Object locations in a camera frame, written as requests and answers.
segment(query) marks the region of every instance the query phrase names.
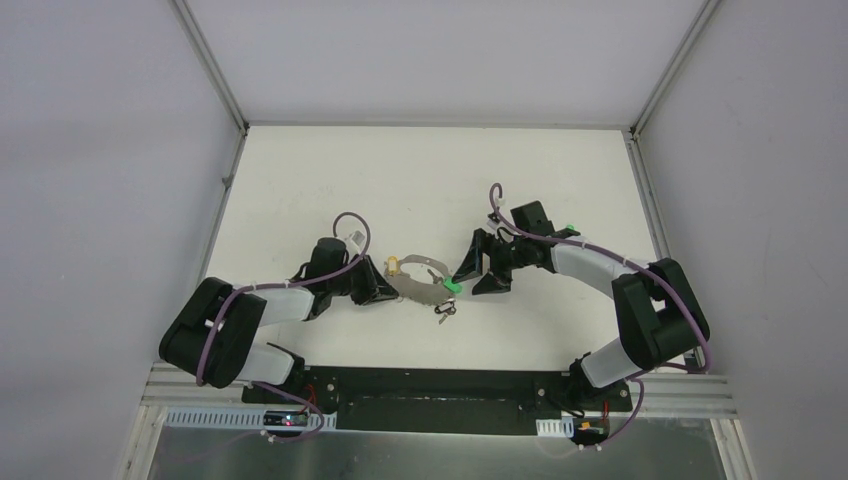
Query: black mounting plate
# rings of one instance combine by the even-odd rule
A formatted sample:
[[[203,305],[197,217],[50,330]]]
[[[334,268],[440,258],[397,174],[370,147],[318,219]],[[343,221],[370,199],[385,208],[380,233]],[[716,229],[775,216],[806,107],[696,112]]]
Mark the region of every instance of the black mounting plate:
[[[562,372],[317,366],[302,375],[317,406],[338,414],[337,429],[478,435],[536,435],[537,419],[561,417],[548,395],[561,397],[569,378]],[[303,394],[303,386],[290,393]],[[601,411],[607,400],[610,411],[629,412],[629,393],[616,390],[580,408]],[[291,403],[260,388],[245,388],[242,401]]]

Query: white wall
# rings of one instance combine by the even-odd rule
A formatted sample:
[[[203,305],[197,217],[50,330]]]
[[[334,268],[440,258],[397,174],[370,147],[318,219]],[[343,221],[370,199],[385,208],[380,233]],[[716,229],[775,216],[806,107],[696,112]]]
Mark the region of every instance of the white wall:
[[[236,140],[166,1],[0,7],[0,477],[116,471]]]
[[[643,153],[760,478],[842,478],[848,3],[724,3]]]
[[[251,121],[629,126],[702,0],[198,0]]]

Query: green tag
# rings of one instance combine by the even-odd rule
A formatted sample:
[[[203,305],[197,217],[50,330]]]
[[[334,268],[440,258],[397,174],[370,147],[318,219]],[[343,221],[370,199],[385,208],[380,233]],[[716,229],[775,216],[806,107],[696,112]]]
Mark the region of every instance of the green tag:
[[[445,288],[447,288],[453,293],[462,293],[462,285],[458,283],[453,283],[453,279],[450,277],[445,279],[443,285],[445,286]]]

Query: purple cable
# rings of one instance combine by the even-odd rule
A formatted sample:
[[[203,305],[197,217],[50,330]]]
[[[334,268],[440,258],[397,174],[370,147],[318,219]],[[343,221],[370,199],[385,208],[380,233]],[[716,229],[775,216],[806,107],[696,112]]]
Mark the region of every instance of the purple cable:
[[[245,287],[241,287],[239,289],[233,290],[233,293],[231,293],[224,300],[224,303],[221,305],[221,309],[218,310],[218,315],[215,316],[215,321],[212,322],[212,327],[209,329],[209,335],[206,336],[206,343],[203,345],[203,351],[201,351],[200,353],[200,361],[198,361],[197,363],[197,375],[195,380],[198,386],[203,386],[203,373],[206,371],[206,363],[209,361],[209,351],[212,349],[212,343],[215,341],[215,335],[218,333],[218,326],[220,326],[221,322],[224,321],[224,315],[226,315],[227,310],[230,308],[230,305],[232,305],[236,297],[238,297],[242,293],[252,292],[254,290],[305,287],[307,285],[323,282],[326,280],[330,280],[331,278],[338,277],[339,275],[342,275],[344,273],[347,273],[348,271],[350,271],[351,268],[355,267],[357,263],[362,261],[362,259],[365,257],[365,254],[368,253],[368,248],[371,246],[371,227],[368,226],[368,222],[366,222],[365,219],[362,218],[358,213],[342,212],[333,221],[333,236],[338,236],[336,233],[336,227],[339,224],[339,220],[344,217],[353,217],[359,220],[359,222],[362,223],[362,226],[365,227],[365,246],[362,247],[362,252],[360,252],[359,255],[354,258],[352,262],[336,270],[333,273],[328,273],[327,275],[322,275],[316,278],[310,278],[309,280],[301,280],[299,282],[290,283],[260,283],[258,285],[248,285]]]

